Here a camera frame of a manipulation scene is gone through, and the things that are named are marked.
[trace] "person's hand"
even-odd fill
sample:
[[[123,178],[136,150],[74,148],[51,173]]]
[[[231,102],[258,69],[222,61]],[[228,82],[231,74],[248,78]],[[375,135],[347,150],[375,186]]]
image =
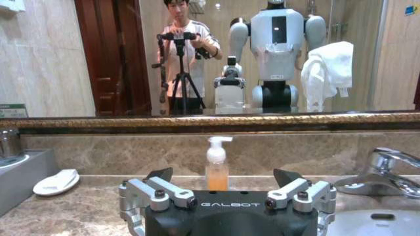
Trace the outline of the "person's hand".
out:
[[[204,45],[204,39],[198,35],[195,40],[191,40],[191,45],[198,49]]]
[[[174,33],[174,35],[180,36],[184,34],[184,29],[172,26],[170,32]]]

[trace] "white towel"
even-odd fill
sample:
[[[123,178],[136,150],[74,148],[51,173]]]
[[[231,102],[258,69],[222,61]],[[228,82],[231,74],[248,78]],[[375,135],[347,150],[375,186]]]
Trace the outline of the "white towel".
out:
[[[354,44],[339,42],[328,44],[310,52],[310,59],[303,65],[300,80],[307,97],[310,112],[324,110],[326,98],[340,91],[348,97],[352,87]]]

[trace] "gold mirror frame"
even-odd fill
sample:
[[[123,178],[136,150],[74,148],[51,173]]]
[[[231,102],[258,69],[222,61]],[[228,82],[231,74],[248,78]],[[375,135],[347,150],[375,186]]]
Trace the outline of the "gold mirror frame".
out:
[[[0,119],[0,128],[28,134],[203,133],[258,131],[342,131],[419,129],[420,113],[351,112],[138,118]]]

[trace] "black hair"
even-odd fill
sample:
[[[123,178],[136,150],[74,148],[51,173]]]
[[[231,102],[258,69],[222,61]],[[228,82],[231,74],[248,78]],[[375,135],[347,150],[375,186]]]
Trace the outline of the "black hair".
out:
[[[172,2],[174,0],[164,0],[164,3],[166,3],[166,5],[167,5],[167,7],[168,7],[168,5],[170,5],[170,3]]]

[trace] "white soap dish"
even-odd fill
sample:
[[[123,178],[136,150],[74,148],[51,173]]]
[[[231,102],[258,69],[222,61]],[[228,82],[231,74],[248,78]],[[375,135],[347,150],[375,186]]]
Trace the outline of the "white soap dish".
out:
[[[75,169],[62,170],[55,176],[43,179],[34,187],[42,196],[54,196],[68,191],[79,182],[80,176]]]

